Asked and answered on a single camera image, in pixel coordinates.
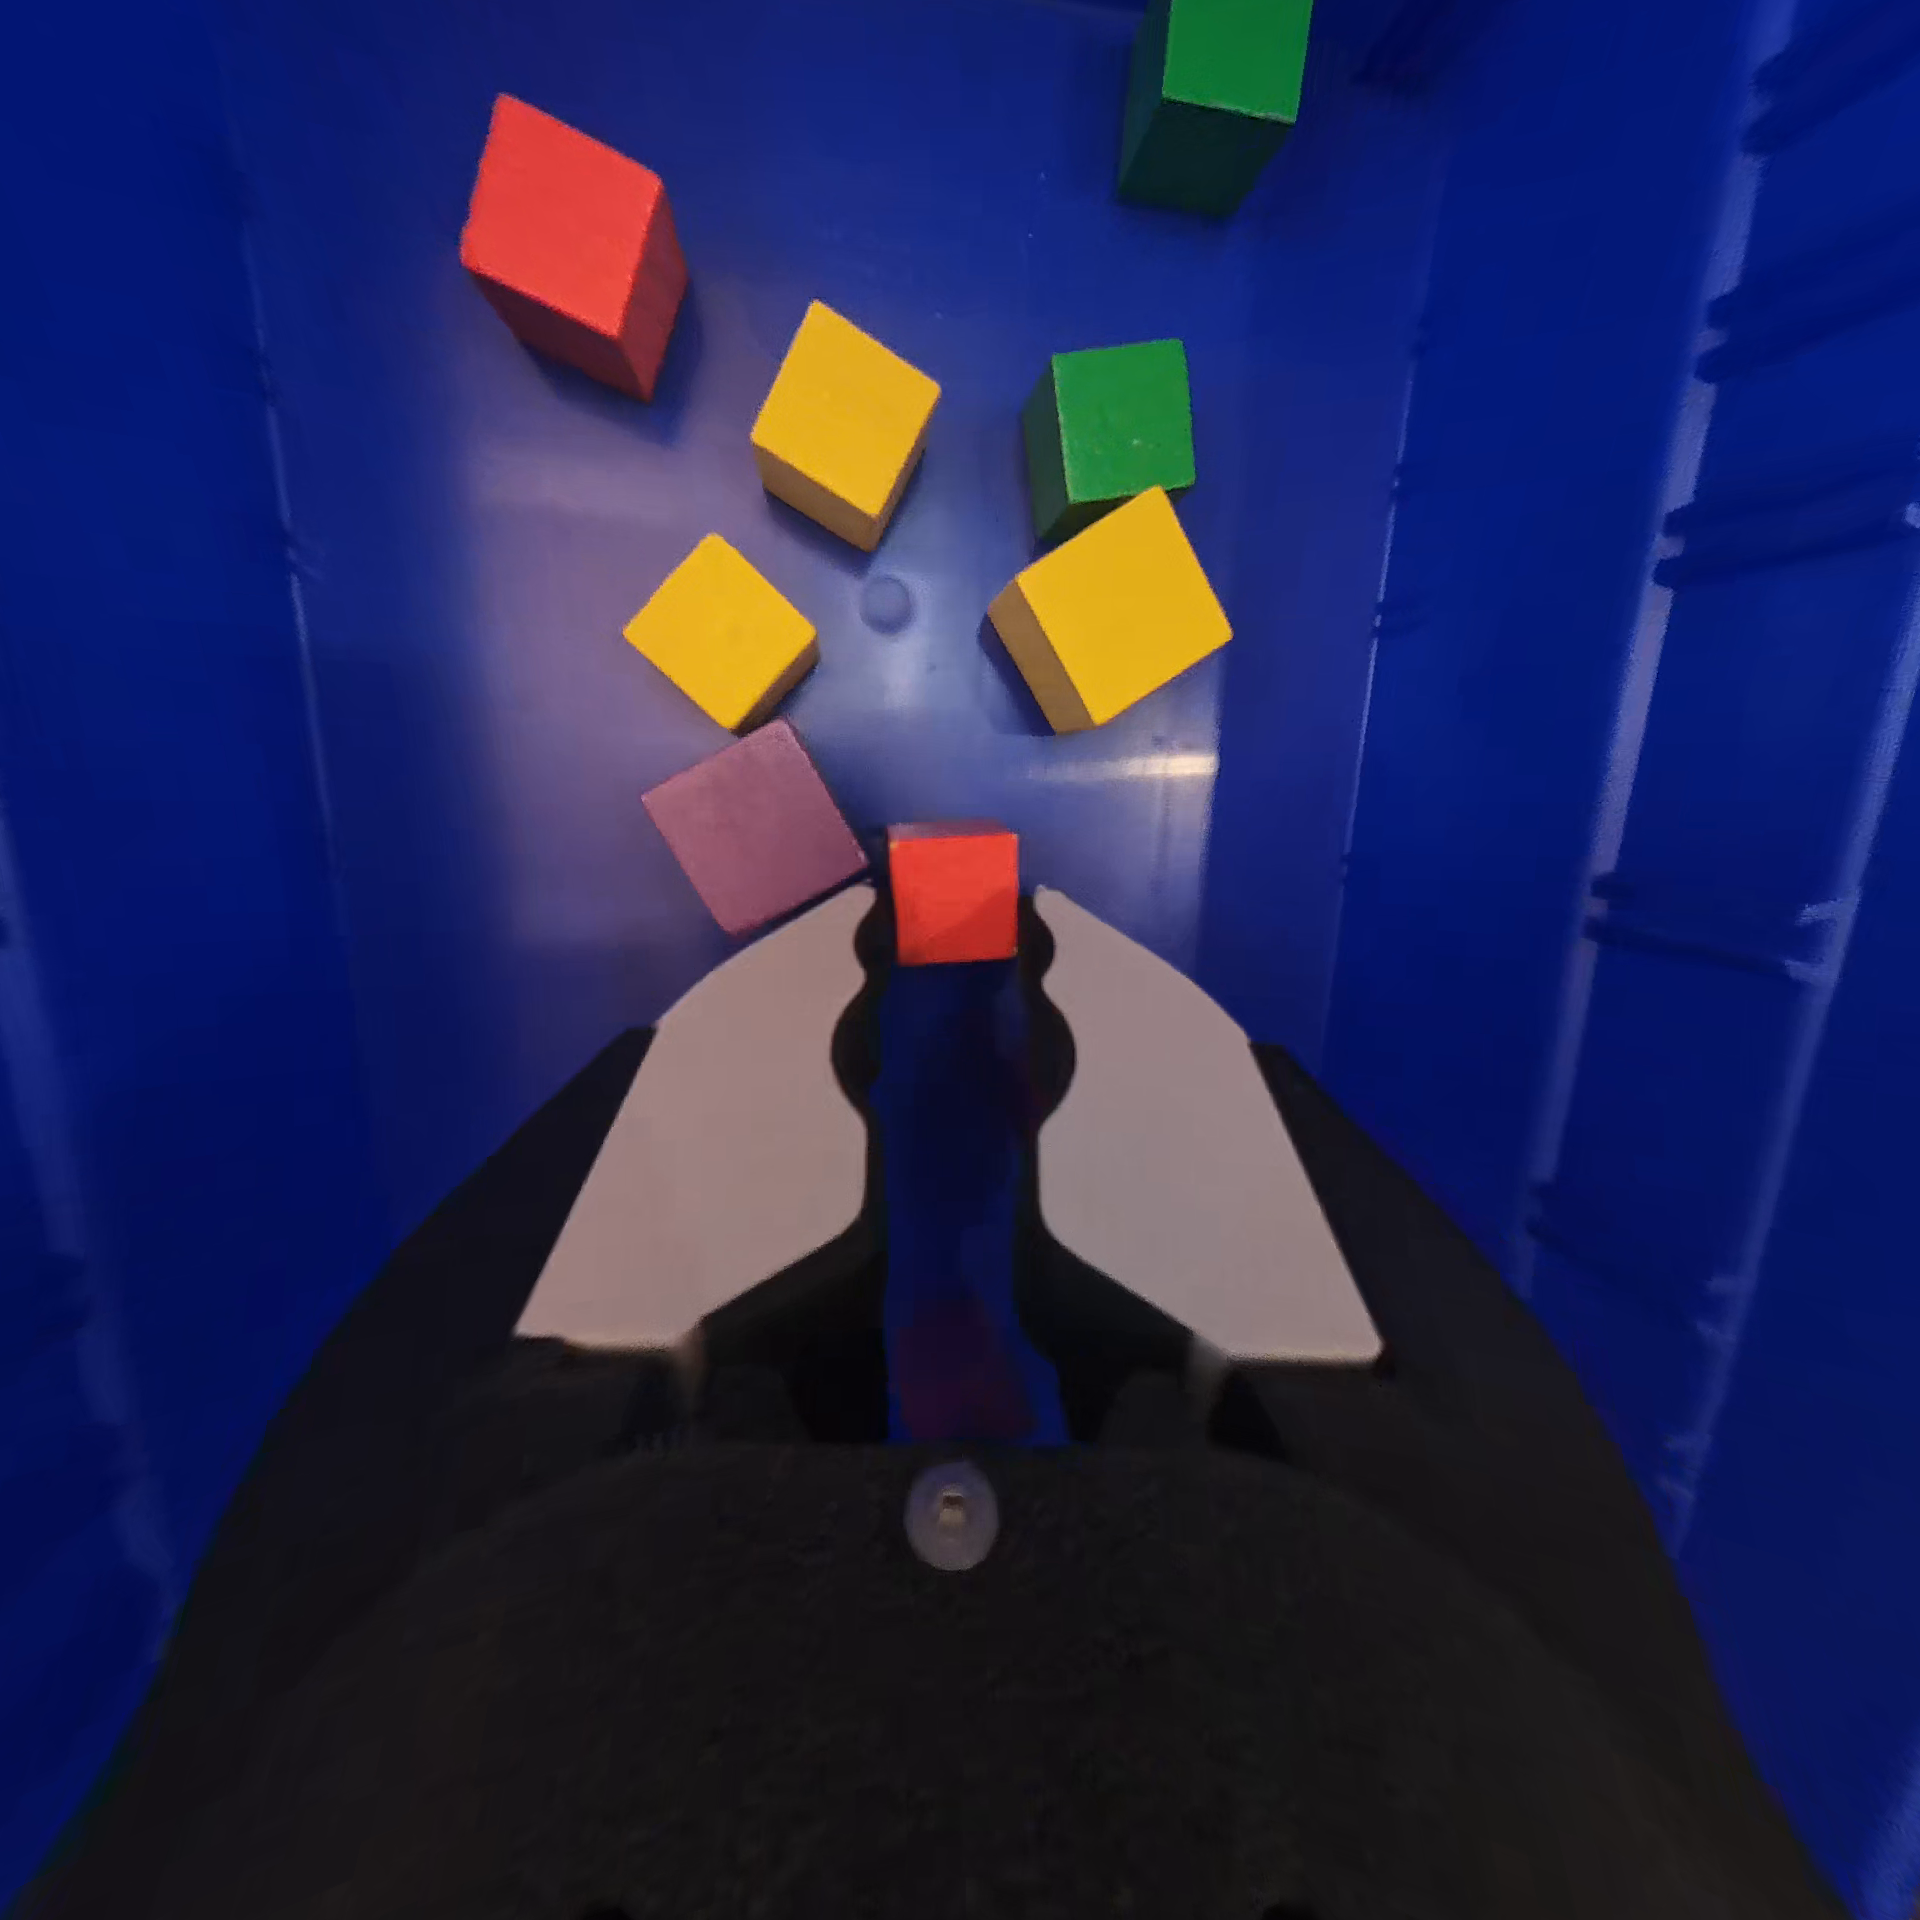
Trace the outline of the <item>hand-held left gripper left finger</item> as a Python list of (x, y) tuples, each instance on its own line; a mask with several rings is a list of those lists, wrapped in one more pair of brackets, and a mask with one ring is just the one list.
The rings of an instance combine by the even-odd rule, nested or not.
[(710, 1318), (855, 1228), (868, 1134), (831, 1038), (868, 980), (858, 879), (743, 945), (660, 1017), (516, 1337), (685, 1354)]

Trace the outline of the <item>green wooden cube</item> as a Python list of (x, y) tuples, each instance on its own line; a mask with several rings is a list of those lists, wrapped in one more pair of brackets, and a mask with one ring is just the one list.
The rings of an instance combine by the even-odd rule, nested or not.
[(1127, 73), (1118, 198), (1226, 218), (1298, 124), (1311, 1), (1149, 1)]
[(1052, 351), (1020, 421), (1038, 548), (1146, 489), (1181, 497), (1192, 486), (1188, 356), (1177, 338)]

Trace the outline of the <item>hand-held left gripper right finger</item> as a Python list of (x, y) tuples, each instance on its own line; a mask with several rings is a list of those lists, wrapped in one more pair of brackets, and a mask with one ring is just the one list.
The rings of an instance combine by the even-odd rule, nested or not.
[(1064, 890), (1032, 894), (1072, 1066), (1040, 1122), (1040, 1217), (1204, 1365), (1369, 1366), (1385, 1342), (1244, 1029)]

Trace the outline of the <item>purple wooden cube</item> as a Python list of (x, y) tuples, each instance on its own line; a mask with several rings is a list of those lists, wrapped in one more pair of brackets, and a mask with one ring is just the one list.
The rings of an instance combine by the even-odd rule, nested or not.
[(639, 793), (720, 930), (749, 936), (871, 862), (799, 732), (774, 717)]

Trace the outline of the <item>blue plastic bin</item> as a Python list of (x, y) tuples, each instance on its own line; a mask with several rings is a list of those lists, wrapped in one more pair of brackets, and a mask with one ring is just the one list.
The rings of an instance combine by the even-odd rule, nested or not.
[[(4, 1912), (354, 1290), (725, 954), (616, 634), (718, 532), (856, 829), (1005, 820), (1500, 1264), (1916, 1916), (1916, 4), (1314, 4), (1218, 222), (1142, 10), (4, 4)], [(460, 258), (498, 94), (665, 185), (648, 401)], [(871, 554), (751, 457), (814, 300), (943, 391)], [(1056, 736), (1020, 414), (1166, 338), (1232, 639)]]

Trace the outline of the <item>yellow wooden cube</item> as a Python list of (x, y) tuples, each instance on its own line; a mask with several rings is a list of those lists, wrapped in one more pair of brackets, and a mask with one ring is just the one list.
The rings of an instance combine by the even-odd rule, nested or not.
[(1164, 486), (1023, 567), (986, 618), (1056, 736), (1108, 724), (1232, 639)]
[(734, 736), (765, 724), (820, 660), (816, 626), (722, 535), (687, 550), (622, 637)]
[(878, 550), (920, 461), (942, 383), (820, 300), (806, 304), (751, 423), (764, 492)]

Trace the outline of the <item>red wooden cube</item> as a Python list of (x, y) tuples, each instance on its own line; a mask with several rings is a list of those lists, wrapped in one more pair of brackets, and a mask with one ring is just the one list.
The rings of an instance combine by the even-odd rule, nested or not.
[(687, 293), (665, 182), (498, 94), (460, 258), (520, 348), (648, 401)]
[(884, 834), (900, 969), (1016, 958), (1020, 838), (989, 820), (894, 822)]

